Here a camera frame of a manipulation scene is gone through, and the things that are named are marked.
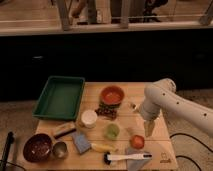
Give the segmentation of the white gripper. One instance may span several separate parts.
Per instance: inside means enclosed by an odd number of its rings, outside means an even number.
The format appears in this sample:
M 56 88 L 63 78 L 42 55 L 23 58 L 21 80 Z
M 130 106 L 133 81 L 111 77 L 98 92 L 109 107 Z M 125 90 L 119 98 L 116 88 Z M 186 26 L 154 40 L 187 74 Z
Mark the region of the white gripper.
M 144 130 L 145 130 L 145 136 L 149 137 L 152 135 L 154 128 L 155 128 L 155 119 L 160 114 L 160 107 L 154 103 L 152 103 L 150 100 L 145 99 L 138 107 L 138 111 L 142 118 L 146 121 L 144 121 Z

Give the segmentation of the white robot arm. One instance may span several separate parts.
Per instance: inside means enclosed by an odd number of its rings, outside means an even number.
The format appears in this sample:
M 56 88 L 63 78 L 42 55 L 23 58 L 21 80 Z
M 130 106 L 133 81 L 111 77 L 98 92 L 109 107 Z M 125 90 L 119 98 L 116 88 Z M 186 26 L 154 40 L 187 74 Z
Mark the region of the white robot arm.
M 155 120 L 164 109 L 184 118 L 213 137 L 213 109 L 184 99 L 176 94 L 176 84 L 169 78 L 145 86 L 145 98 L 138 110 L 146 121 Z

